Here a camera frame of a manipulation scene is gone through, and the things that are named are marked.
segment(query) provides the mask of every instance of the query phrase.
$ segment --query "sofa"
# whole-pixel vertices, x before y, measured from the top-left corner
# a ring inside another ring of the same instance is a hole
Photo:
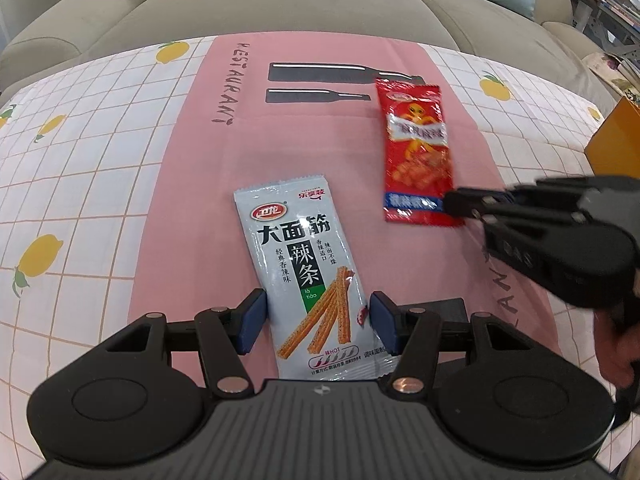
[[[271,30],[417,41],[533,73],[595,103],[615,99],[580,60],[598,47],[572,27],[570,0],[536,0],[529,20],[487,0],[62,0],[0,55],[0,105],[76,64],[149,44]]]

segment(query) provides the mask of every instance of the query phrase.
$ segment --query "package sealed edge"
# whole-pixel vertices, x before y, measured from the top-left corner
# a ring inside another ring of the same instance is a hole
[[[234,193],[282,379],[371,379],[398,358],[373,331],[327,181],[308,176]]]
[[[385,219],[462,225],[442,205],[453,179],[440,88],[376,79],[376,89],[386,122]]]

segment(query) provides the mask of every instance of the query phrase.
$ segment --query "cardboard box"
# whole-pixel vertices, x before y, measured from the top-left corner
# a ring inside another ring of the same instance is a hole
[[[620,100],[584,149],[593,173],[640,178],[640,108]]]

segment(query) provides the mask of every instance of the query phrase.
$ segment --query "red object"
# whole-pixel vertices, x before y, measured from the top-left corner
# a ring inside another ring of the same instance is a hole
[[[385,79],[376,87],[386,117],[386,220],[462,225],[442,209],[453,182],[440,88]]]

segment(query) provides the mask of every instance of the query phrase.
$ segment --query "red oval logo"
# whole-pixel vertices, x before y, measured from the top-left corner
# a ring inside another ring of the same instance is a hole
[[[287,212],[287,206],[279,202],[271,204],[262,204],[251,211],[251,218],[260,222],[276,220]]]

